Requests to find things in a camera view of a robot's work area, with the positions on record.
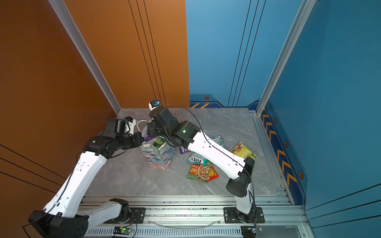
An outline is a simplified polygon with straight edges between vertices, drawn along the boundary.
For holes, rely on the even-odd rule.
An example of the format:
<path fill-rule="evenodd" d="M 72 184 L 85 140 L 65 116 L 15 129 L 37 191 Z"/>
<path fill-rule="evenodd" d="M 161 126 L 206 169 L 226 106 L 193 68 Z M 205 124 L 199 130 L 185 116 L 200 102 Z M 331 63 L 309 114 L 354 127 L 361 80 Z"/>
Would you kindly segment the floral paper gift bag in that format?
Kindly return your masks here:
<path fill-rule="evenodd" d="M 147 126 L 140 127 L 142 123 L 148 123 L 147 120 L 140 120 L 137 122 L 137 128 L 142 133 L 142 136 L 145 137 Z M 163 170 L 168 170 L 171 164 L 172 156 L 175 152 L 175 147 L 169 145 L 167 141 L 160 147 L 156 148 L 153 146 L 155 138 L 149 142 L 143 142 L 140 147 L 144 157 L 148 161 L 149 165 L 154 168 L 159 168 Z"/>

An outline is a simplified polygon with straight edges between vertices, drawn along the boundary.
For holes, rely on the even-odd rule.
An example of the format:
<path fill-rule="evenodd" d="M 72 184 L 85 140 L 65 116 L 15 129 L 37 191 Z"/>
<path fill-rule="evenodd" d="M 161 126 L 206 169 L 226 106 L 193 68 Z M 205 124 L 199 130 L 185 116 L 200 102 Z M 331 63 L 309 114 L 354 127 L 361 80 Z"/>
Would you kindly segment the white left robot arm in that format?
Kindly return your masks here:
<path fill-rule="evenodd" d="M 133 214 L 126 200 L 113 198 L 97 208 L 80 212 L 79 206 L 98 171 L 117 150 L 142 145 L 144 137 L 134 134 L 97 136 L 84 146 L 83 153 L 65 183 L 41 211 L 35 210 L 28 223 L 44 238 L 82 238 L 89 229 L 114 220 L 126 223 Z"/>

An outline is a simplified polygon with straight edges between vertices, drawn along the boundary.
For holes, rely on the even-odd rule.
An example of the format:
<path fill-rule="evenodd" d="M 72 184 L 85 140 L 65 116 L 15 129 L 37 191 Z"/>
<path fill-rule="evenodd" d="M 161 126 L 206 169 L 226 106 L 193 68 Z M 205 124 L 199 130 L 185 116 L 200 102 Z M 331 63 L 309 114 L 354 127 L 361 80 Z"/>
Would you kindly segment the purple Fox's berries candy bag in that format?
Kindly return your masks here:
<path fill-rule="evenodd" d="M 145 142 L 149 142 L 151 141 L 153 138 L 150 136 L 149 134 L 149 131 L 146 131 L 146 134 L 145 134 L 145 137 L 144 137 L 144 141 Z"/>

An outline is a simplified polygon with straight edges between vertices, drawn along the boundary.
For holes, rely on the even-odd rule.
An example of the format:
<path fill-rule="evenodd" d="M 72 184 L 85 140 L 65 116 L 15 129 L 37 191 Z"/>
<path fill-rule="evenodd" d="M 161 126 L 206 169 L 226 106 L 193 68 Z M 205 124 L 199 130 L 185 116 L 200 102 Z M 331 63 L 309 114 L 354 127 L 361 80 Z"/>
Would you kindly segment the green Fox's spring tea bag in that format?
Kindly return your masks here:
<path fill-rule="evenodd" d="M 155 140 L 153 142 L 153 146 L 156 148 L 160 148 L 164 143 L 165 143 L 165 139 L 158 136 L 155 138 Z"/>

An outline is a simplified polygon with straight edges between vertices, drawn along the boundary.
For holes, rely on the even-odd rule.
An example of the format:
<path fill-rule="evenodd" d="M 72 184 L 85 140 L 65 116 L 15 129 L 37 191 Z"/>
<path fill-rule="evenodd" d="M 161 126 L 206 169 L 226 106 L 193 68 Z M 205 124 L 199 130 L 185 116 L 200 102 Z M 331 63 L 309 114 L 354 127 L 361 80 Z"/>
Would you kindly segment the teal Fox's mint candy bag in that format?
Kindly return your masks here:
<path fill-rule="evenodd" d="M 191 153 L 186 162 L 191 164 L 200 164 L 203 166 L 212 165 L 212 163 L 209 160 L 195 152 Z"/>

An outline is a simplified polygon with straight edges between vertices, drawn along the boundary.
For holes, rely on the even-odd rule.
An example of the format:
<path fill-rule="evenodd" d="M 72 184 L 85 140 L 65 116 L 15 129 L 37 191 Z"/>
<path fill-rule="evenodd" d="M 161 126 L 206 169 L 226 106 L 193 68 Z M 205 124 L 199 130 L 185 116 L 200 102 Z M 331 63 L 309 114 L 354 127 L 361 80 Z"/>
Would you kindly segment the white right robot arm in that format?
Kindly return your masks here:
<path fill-rule="evenodd" d="M 173 147 L 196 152 L 219 167 L 229 177 L 226 189 L 235 196 L 234 217 L 242 223 L 254 223 L 256 205 L 252 185 L 255 160 L 239 157 L 206 136 L 201 125 L 179 122 L 159 101 L 149 103 L 151 121 L 147 124 L 150 137 L 160 136 Z"/>

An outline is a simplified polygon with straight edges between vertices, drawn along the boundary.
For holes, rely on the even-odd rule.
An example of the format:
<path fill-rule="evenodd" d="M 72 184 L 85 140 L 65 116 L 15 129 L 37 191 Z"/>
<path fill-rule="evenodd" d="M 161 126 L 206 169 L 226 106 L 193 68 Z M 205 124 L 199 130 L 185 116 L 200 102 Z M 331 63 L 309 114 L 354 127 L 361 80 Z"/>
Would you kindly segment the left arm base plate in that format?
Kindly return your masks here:
<path fill-rule="evenodd" d="M 133 207 L 122 211 L 122 215 L 104 222 L 104 224 L 142 224 L 145 218 L 146 208 Z"/>

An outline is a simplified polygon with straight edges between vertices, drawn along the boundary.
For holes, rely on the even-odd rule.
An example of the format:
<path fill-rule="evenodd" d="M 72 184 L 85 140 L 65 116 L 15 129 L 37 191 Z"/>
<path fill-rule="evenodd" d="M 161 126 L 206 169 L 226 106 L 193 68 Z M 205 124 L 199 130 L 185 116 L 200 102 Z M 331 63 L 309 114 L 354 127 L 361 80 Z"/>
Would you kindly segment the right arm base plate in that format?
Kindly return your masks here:
<path fill-rule="evenodd" d="M 240 212 L 237 208 L 234 207 L 225 207 L 223 208 L 223 212 L 224 222 L 226 224 L 264 224 L 266 222 L 263 210 L 260 207 L 252 208 L 249 214 Z"/>

